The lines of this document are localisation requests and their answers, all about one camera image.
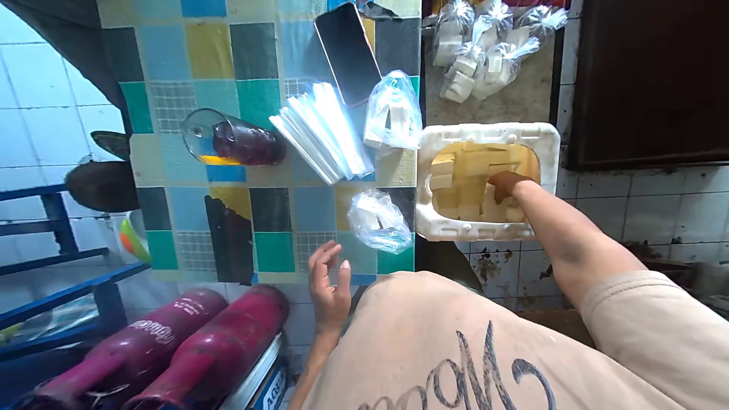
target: red gas cylinder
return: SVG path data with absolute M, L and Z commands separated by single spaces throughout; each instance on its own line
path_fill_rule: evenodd
M 170 364 L 180 344 L 227 303 L 193 289 L 97 344 L 80 364 L 29 393 L 16 409 L 118 409 Z
M 216 403 L 245 377 L 289 316 L 278 289 L 255 285 L 190 336 L 172 364 L 125 410 L 157 409 L 188 403 Z

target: styrofoam box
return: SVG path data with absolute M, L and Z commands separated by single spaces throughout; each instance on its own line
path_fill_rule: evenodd
M 528 222 L 490 223 L 452 220 L 438 214 L 433 207 L 430 189 L 430 164 L 435 156 L 454 142 L 477 144 L 521 144 L 539 160 L 541 185 L 554 194 L 559 167 L 560 136 L 547 123 L 500 123 L 431 125 L 423 130 L 422 148 L 418 151 L 418 195 L 416 228 L 429 241 L 514 241 L 533 239 Z

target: person's right arm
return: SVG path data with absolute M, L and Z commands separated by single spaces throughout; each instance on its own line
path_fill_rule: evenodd
M 647 268 L 621 244 L 605 235 L 582 212 L 542 189 L 534 180 L 509 171 L 488 181 L 496 202 L 513 196 L 552 262 L 555 279 L 574 306 L 610 276 Z

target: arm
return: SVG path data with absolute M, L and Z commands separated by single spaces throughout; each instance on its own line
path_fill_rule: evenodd
M 351 279 L 349 261 L 342 262 L 339 268 L 337 287 L 331 285 L 328 274 L 340 250 L 342 245 L 329 241 L 321 245 L 309 258 L 309 293 L 316 315 L 316 330 L 304 371 L 291 394 L 289 410 L 300 410 L 303 406 L 316 377 L 339 343 L 339 335 L 349 315 L 352 302 L 349 291 Z
M 552 261 L 559 287 L 574 306 L 579 307 L 587 291 L 606 278 L 647 269 L 582 212 L 531 178 L 504 171 L 488 182 L 496 185 L 497 203 L 509 196 L 519 203 Z

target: smartphone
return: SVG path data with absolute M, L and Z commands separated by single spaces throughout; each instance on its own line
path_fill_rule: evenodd
M 318 16 L 314 27 L 344 104 L 367 102 L 382 75 L 354 3 Z

